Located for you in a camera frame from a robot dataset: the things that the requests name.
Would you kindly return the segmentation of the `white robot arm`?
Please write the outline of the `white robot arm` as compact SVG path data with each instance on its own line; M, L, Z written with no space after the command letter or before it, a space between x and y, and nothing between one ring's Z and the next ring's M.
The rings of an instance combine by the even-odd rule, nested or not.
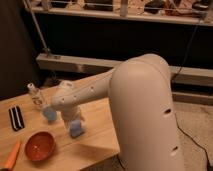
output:
M131 58L82 87L61 83L51 106L71 110L107 97L125 171L185 171L168 63L156 54Z

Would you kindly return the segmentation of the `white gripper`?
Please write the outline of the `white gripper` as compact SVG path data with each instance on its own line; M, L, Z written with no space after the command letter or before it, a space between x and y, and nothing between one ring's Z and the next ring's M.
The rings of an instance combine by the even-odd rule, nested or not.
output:
M79 106L68 108L67 110L62 110L61 117L64 121L66 129L70 127L70 123L74 120L84 121L84 117L82 116L81 109Z

